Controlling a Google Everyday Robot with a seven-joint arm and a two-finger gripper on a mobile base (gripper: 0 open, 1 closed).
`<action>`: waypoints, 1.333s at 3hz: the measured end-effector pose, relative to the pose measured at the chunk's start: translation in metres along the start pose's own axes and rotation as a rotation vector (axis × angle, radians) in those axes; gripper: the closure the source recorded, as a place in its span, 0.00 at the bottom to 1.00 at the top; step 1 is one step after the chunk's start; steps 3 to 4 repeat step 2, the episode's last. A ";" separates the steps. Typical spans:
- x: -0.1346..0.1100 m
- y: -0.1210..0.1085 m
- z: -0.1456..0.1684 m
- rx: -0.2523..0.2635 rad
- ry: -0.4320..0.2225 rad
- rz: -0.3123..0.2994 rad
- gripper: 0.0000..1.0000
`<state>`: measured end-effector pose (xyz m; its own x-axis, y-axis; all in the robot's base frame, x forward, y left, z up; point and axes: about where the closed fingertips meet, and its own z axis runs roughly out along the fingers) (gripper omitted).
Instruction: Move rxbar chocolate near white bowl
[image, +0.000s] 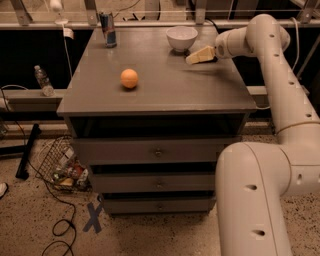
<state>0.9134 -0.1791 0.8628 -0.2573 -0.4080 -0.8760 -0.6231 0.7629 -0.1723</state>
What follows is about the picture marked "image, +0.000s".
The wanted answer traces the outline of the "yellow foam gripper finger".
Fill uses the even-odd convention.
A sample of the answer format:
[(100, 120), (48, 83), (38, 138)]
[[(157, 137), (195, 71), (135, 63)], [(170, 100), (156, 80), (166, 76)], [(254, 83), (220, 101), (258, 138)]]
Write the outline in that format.
[(186, 63), (193, 65), (197, 63), (211, 61), (214, 59), (214, 57), (215, 57), (215, 48), (212, 46), (206, 46), (188, 55), (186, 57)]

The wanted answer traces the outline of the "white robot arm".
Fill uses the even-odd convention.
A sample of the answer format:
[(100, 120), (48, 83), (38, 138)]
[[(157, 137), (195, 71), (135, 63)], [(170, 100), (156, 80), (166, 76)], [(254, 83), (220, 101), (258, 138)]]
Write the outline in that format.
[(219, 34), (215, 54), (258, 59), (278, 142), (240, 142), (215, 175), (221, 256), (292, 256), (280, 198), (320, 190), (320, 119), (283, 51), (288, 33), (268, 14)]

